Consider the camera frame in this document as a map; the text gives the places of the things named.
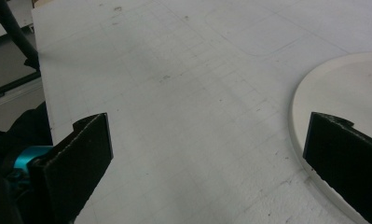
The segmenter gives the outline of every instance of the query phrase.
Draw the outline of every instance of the white round platform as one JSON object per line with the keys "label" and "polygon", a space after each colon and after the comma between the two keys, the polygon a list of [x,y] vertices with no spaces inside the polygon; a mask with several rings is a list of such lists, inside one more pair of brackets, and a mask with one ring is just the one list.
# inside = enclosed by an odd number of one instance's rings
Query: white round platform
{"label": "white round platform", "polygon": [[314,183],[355,222],[368,223],[303,159],[312,111],[347,119],[354,129],[372,137],[372,52],[337,58],[312,70],[296,89],[289,113],[293,146]]}

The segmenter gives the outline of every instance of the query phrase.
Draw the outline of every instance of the black cable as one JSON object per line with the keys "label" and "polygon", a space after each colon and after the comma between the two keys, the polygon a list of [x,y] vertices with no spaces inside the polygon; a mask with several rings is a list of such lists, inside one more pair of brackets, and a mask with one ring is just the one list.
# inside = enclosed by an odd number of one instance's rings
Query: black cable
{"label": "black cable", "polygon": [[27,59],[24,64],[39,70],[40,65],[38,62],[38,53],[32,44],[26,39],[20,26],[17,24],[16,19],[11,13],[6,0],[0,0],[0,23],[11,37],[12,41],[22,51],[23,55],[26,56]]}

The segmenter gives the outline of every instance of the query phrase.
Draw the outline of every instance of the white surface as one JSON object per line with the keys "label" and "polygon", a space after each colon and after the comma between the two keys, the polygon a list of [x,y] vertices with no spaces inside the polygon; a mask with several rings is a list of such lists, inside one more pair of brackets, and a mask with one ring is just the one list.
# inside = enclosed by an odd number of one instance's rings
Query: white surface
{"label": "white surface", "polygon": [[[322,21],[316,2],[325,18],[343,18]],[[115,158],[76,223],[351,223],[298,163],[287,110],[309,70],[372,49],[371,6],[55,0],[34,9],[54,141],[78,119],[109,116]]]}
{"label": "white surface", "polygon": [[296,89],[289,114],[296,154],[316,185],[353,220],[367,223],[303,159],[311,112],[350,120],[372,137],[372,53],[334,59],[311,71]]}
{"label": "white surface", "polygon": [[[11,0],[7,3],[20,27],[24,27],[33,23],[31,13],[31,0]],[[0,24],[0,36],[5,34],[6,31],[5,29],[3,29],[2,24]]]}

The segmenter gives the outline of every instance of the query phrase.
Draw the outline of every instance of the white table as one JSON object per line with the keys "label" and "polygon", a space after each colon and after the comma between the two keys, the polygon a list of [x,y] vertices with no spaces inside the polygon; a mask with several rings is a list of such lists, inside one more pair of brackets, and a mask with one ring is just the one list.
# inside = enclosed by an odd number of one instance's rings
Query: white table
{"label": "white table", "polygon": [[372,0],[55,0],[33,10],[54,142],[107,112],[115,158],[76,223],[351,223],[296,158],[315,66],[372,50]]}

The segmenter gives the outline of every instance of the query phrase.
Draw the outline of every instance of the curved edge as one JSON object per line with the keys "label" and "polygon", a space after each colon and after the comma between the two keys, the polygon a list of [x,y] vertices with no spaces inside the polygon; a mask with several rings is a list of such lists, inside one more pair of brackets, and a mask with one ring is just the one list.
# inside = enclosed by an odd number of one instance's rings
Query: curved edge
{"label": "curved edge", "polygon": [[301,163],[302,167],[306,170],[310,178],[313,180],[315,185],[318,189],[337,207],[339,208],[346,216],[350,219],[355,221],[358,224],[368,224],[368,222],[353,208],[351,207],[346,201],[343,200],[342,196],[340,196],[334,189],[332,189],[325,181],[323,181],[320,176],[313,170],[313,168],[305,161],[303,158],[303,146],[301,146],[301,141],[299,140],[298,135],[296,134],[296,129],[294,127],[295,121],[295,112],[294,112],[294,103],[298,96],[300,90],[302,90],[302,84],[305,82],[312,81],[313,79],[323,76],[326,71],[330,71],[332,69],[339,68],[343,66],[345,63],[355,63],[355,62],[362,62],[362,61],[370,61],[372,60],[372,52],[366,53],[357,53],[352,55],[347,55],[343,57],[339,57],[330,61],[327,61],[313,70],[311,70],[298,84],[296,90],[293,94],[292,101],[290,102],[290,108],[288,113],[288,128],[290,133],[291,142],[293,148],[296,152],[296,156]]}

